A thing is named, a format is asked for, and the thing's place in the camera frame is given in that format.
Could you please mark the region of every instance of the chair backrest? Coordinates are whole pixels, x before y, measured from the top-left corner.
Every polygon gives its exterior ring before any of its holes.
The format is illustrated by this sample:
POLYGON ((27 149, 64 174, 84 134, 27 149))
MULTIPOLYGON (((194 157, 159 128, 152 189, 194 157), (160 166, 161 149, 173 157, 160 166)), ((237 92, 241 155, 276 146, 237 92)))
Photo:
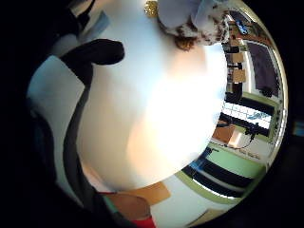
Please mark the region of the chair backrest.
POLYGON ((232 81, 234 83, 246 82, 246 75, 244 69, 234 69, 232 73, 232 81))
POLYGON ((244 62, 244 57, 241 52, 239 53, 232 53, 232 62, 233 63, 242 63, 244 62))

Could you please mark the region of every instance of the red object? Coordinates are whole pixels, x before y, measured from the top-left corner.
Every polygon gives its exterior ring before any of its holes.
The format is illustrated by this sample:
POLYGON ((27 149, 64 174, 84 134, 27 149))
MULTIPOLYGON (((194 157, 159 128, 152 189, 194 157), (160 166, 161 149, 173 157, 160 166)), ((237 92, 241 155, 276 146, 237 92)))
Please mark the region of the red object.
POLYGON ((149 217, 145 220, 132 220, 133 223, 139 228, 156 228, 152 217, 149 217))

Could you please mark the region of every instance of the green wall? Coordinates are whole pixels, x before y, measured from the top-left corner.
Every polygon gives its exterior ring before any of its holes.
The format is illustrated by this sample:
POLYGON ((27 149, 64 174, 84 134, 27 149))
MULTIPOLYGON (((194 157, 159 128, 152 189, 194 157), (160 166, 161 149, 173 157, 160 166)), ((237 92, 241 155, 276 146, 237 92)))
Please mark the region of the green wall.
POLYGON ((244 193, 244 196, 242 198, 227 199, 215 195, 212 192, 204 189, 203 187, 195 183, 188 175, 186 175, 182 171, 177 173, 176 177, 178 177, 191 190, 213 202, 217 202, 221 204, 239 203, 255 189, 255 187, 258 185, 260 180, 264 177, 266 173, 265 165, 242 158, 213 143, 209 143, 208 146, 217 150, 217 151, 213 151, 211 155, 208 157, 209 161, 235 174, 241 175, 242 177, 254 179, 253 182, 246 189, 246 192, 244 193))
POLYGON ((221 146, 211 142, 208 146, 216 149, 210 154, 208 160, 232 173, 254 179, 260 170, 265 169, 264 164, 242 158, 221 146))

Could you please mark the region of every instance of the white table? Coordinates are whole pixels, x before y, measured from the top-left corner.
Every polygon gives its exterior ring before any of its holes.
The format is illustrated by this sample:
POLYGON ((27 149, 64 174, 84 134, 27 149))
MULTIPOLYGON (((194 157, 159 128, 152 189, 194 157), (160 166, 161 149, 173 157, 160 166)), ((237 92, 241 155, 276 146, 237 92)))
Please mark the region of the white table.
POLYGON ((124 59, 95 66, 80 125, 82 159, 117 190, 168 178, 200 155, 219 119, 227 83, 221 44, 176 48, 143 0, 104 6, 101 38, 119 40, 124 59))

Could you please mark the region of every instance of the window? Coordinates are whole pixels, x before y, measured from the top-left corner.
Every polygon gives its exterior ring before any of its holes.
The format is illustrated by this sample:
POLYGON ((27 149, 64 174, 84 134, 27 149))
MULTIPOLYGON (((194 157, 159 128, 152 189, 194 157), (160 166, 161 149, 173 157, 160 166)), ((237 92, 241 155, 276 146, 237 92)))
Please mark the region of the window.
POLYGON ((265 112, 255 110, 251 107, 239 104, 231 104, 227 102, 224 103, 224 108, 222 112, 226 115, 232 116, 248 123, 258 123, 259 126, 266 129, 269 129, 270 121, 272 119, 271 115, 265 112))

